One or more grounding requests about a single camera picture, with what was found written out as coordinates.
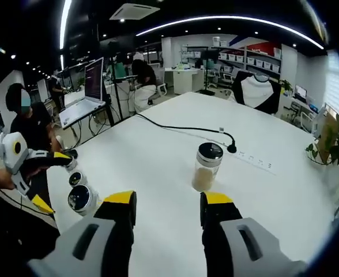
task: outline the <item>air conditioning vent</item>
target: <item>air conditioning vent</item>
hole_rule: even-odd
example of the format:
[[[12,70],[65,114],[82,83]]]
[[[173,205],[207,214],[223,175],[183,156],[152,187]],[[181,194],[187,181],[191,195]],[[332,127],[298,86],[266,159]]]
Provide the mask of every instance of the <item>air conditioning vent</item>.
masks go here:
[[[111,16],[110,20],[140,20],[159,10],[156,7],[126,3]]]

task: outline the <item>laptop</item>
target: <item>laptop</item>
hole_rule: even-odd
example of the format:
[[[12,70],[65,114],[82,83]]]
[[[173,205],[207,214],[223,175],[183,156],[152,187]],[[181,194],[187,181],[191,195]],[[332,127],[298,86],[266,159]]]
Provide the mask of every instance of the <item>laptop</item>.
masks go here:
[[[69,122],[90,114],[106,104],[103,101],[105,92],[103,85],[103,58],[100,58],[85,67],[84,96],[76,99],[75,103],[69,103],[68,107],[59,114],[63,128]]]

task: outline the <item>power strip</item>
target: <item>power strip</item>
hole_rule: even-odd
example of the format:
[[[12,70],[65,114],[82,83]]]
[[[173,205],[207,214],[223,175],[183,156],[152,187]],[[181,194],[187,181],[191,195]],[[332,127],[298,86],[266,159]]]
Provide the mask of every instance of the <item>power strip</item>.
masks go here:
[[[267,162],[264,159],[255,157],[254,155],[250,155],[247,152],[243,151],[238,151],[237,153],[232,154],[231,156],[239,160],[243,160],[244,162],[247,162],[259,169],[272,173],[273,175],[276,175],[276,169],[274,168],[272,163]]]

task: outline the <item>glass jar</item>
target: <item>glass jar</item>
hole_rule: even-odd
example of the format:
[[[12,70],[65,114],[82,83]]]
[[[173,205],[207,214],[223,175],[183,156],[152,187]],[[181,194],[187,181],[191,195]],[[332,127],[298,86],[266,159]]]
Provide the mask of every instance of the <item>glass jar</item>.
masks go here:
[[[203,192],[212,187],[221,165],[222,157],[223,150],[215,143],[203,143],[199,146],[192,181],[194,189]]]

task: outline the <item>face mask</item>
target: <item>face mask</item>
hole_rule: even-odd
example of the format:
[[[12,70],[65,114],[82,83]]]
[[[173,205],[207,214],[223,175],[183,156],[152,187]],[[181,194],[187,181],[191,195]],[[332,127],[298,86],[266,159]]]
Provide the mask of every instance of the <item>face mask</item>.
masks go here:
[[[27,93],[26,90],[21,90],[21,112],[23,114],[28,113],[31,106],[31,98],[30,95]]]

